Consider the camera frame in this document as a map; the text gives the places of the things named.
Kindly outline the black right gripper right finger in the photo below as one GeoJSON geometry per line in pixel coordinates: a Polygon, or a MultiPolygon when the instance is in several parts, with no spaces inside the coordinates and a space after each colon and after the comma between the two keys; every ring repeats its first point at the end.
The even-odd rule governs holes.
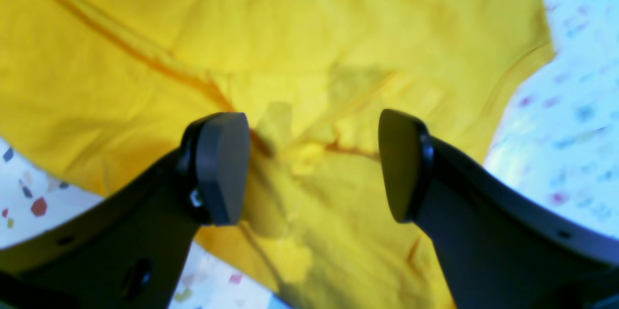
{"type": "Polygon", "coordinates": [[[618,241],[503,184],[423,121],[384,109],[379,153],[398,223],[432,241],[458,309],[616,309],[618,241]]]}

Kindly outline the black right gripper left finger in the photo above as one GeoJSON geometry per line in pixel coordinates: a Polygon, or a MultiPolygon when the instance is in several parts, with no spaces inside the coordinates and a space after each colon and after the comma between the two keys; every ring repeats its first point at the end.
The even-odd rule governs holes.
{"type": "Polygon", "coordinates": [[[251,131],[245,113],[192,122],[179,148],[113,196],[1,250],[3,309],[165,309],[203,226],[239,222],[251,131]]]}

